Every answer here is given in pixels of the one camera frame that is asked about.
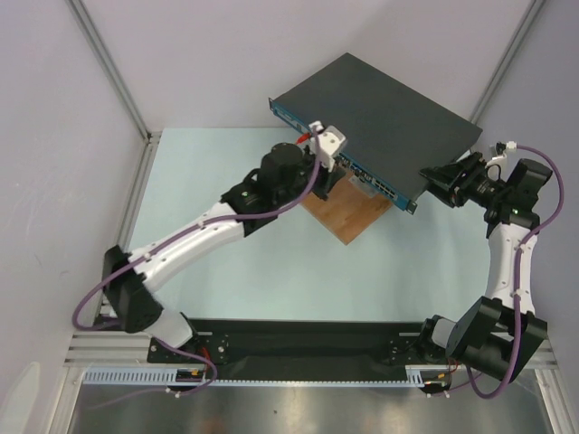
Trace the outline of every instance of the purple cable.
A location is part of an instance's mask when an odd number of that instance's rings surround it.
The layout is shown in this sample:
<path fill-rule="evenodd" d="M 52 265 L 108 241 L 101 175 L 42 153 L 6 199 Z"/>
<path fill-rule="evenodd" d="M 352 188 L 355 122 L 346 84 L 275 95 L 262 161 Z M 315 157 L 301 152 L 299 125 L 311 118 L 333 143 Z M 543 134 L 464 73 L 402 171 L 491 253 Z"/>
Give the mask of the purple cable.
<path fill-rule="evenodd" d="M 179 396 L 188 396 L 188 395 L 192 395 L 194 393 L 198 393 L 198 392 L 202 391 L 203 389 L 206 389 L 207 387 L 209 387 L 212 382 L 217 380 L 217 367 L 215 366 L 215 364 L 211 360 L 206 359 L 205 357 L 202 357 L 201 355 L 188 353 L 187 351 L 182 351 L 182 350 L 179 350 L 177 348 L 173 348 L 171 345 L 169 345 L 166 342 L 163 342 L 161 340 L 157 339 L 157 341 L 161 345 L 163 345 L 167 350 L 172 351 L 173 353 L 176 353 L 176 354 L 184 355 L 185 357 L 190 357 L 192 359 L 198 360 L 199 362 L 202 362 L 205 365 L 209 365 L 209 367 L 211 368 L 211 373 L 212 373 L 211 380 L 208 380 L 207 382 L 204 382 L 203 384 L 196 386 L 194 389 L 191 389 L 190 391 L 179 392 Z M 137 396 L 145 395 L 145 394 L 151 393 L 151 392 L 165 392 L 166 393 L 166 388 L 151 387 L 148 389 L 141 389 L 139 391 L 135 391 L 135 392 L 127 393 L 126 395 L 123 395 L 123 396 L 119 396 L 118 398 L 115 398 L 114 400 L 106 401 L 106 402 L 103 402 L 103 403 L 97 404 L 97 405 L 92 405 L 88 408 L 88 410 L 102 409 L 104 407 L 108 407 L 109 405 L 113 405 L 113 404 L 116 404 L 118 402 L 129 400 L 131 398 L 135 398 Z"/>
<path fill-rule="evenodd" d="M 306 184 L 306 188 L 304 189 L 303 192 L 301 192 L 301 194 L 295 200 L 293 200 L 292 202 L 288 203 L 286 206 L 283 206 L 275 211 L 263 212 L 260 214 L 222 215 L 219 217 L 213 217 L 211 219 L 207 219 L 206 221 L 203 222 L 203 225 L 205 226 L 207 224 L 223 222 L 226 220 L 236 220 L 238 222 L 242 222 L 242 221 L 246 221 L 246 220 L 270 219 L 272 217 L 277 217 L 278 215 L 280 215 L 284 212 L 287 212 L 287 211 L 291 210 L 292 208 L 296 207 L 297 205 L 299 205 L 306 198 L 306 196 L 311 192 L 312 188 L 314 187 L 314 183 L 316 182 L 316 178 L 318 177 L 318 173 L 319 173 L 320 145 L 319 145 L 318 132 L 315 131 L 315 128 L 314 128 L 314 130 L 312 130 L 312 136 L 314 138 L 314 143 L 316 146 L 316 158 L 314 160 L 314 170 L 312 171 L 311 177 L 309 178 L 308 183 Z M 154 249 L 152 249 L 149 252 L 149 254 L 150 255 L 156 255 L 162 249 L 173 244 L 177 240 L 181 240 L 184 236 L 188 235 L 189 233 L 191 233 L 193 231 L 196 231 L 197 229 L 199 229 L 199 224 L 194 224 L 192 226 L 189 226 L 188 228 L 183 229 L 182 231 L 173 235 L 171 238 L 168 238 L 167 240 L 161 242 L 158 246 L 156 246 Z M 106 323 L 99 324 L 99 325 L 85 326 L 79 322 L 79 315 L 81 314 L 81 310 L 86 306 L 86 304 L 89 302 L 89 300 L 91 298 L 93 298 L 99 291 L 104 289 L 111 281 L 113 281 L 118 276 L 121 276 L 122 274 L 126 273 L 127 271 L 135 268 L 136 266 L 143 263 L 144 261 L 145 261 L 145 257 L 141 256 L 140 258 L 130 262 L 126 266 L 124 266 L 124 267 L 118 269 L 117 271 L 115 271 L 114 273 L 110 274 L 109 276 L 104 278 L 96 287 L 91 289 L 90 292 L 86 296 L 84 296 L 84 298 L 81 300 L 81 302 L 76 306 L 76 308 L 74 309 L 74 312 L 72 313 L 72 324 L 74 325 L 74 327 L 77 330 L 82 330 L 82 331 L 96 331 L 96 330 L 101 330 L 103 328 L 107 328 L 110 326 L 117 326 L 119 324 L 118 320 L 108 321 Z"/>
<path fill-rule="evenodd" d="M 553 214 L 551 214 L 551 216 L 548 219 L 546 219 L 543 223 L 539 224 L 535 229 L 530 231 L 518 245 L 517 252 L 515 253 L 515 273 L 513 281 L 513 283 L 515 284 L 514 286 L 516 291 L 520 289 L 521 286 L 521 260 L 523 256 L 522 248 L 531 239 L 531 237 L 537 235 L 545 227 L 551 224 L 554 219 L 557 218 L 557 216 L 563 209 L 563 203 L 565 202 L 565 188 L 563 186 L 563 177 L 561 176 L 561 172 L 559 172 L 559 169 L 556 166 L 555 162 L 551 158 L 549 158 L 544 152 L 541 152 L 538 149 L 534 149 L 533 147 L 517 145 L 517 149 L 523 149 L 525 151 L 537 154 L 538 156 L 543 157 L 545 161 L 549 163 L 549 165 L 553 169 L 553 173 L 555 173 L 557 184 L 559 185 L 559 202 Z M 521 333 L 522 333 L 521 298 L 518 294 L 515 294 L 515 296 L 513 297 L 513 304 L 515 305 L 515 335 L 513 339 L 513 349 L 510 355 L 510 360 L 508 361 L 507 372 L 505 373 L 503 379 L 500 381 L 498 388 L 491 393 L 482 392 L 477 386 L 477 384 L 474 382 L 472 370 L 469 367 L 467 367 L 467 374 L 469 375 L 469 381 L 470 384 L 472 385 L 472 389 L 477 395 L 480 396 L 480 398 L 483 398 L 485 400 L 489 400 L 499 396 L 507 388 L 508 384 L 510 383 L 511 377 L 513 376 L 513 372 L 515 371 L 515 366 L 517 365 L 518 350 L 521 344 Z"/>

